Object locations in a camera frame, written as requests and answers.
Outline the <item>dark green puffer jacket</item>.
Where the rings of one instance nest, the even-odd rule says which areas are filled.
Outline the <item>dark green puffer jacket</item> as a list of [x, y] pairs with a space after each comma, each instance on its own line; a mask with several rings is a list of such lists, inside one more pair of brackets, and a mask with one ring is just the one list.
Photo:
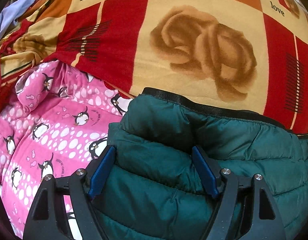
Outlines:
[[260, 114], [146, 88], [107, 142], [90, 192], [109, 239], [294, 239], [308, 223], [308, 136]]

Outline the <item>pink penguin bed sheet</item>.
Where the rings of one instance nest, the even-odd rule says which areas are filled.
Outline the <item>pink penguin bed sheet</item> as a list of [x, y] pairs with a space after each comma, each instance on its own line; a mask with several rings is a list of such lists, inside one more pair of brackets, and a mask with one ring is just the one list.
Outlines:
[[41, 181], [66, 177], [98, 158], [108, 126], [129, 100], [61, 61], [23, 75], [0, 114], [0, 196], [11, 226], [23, 236]]

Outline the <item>red beige rose blanket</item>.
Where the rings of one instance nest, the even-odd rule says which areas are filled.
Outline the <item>red beige rose blanket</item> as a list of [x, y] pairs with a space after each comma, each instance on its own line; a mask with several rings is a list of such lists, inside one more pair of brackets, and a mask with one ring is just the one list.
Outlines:
[[20, 75], [54, 59], [126, 95], [155, 87], [308, 134], [299, 0], [38, 0], [0, 41], [0, 113]]

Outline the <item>lavender cloth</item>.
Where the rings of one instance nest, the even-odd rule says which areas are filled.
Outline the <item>lavender cloth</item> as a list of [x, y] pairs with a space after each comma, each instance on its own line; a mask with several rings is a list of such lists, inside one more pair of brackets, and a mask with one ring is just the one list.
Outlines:
[[35, 0], [17, 0], [0, 13], [0, 40], [12, 23], [22, 16]]

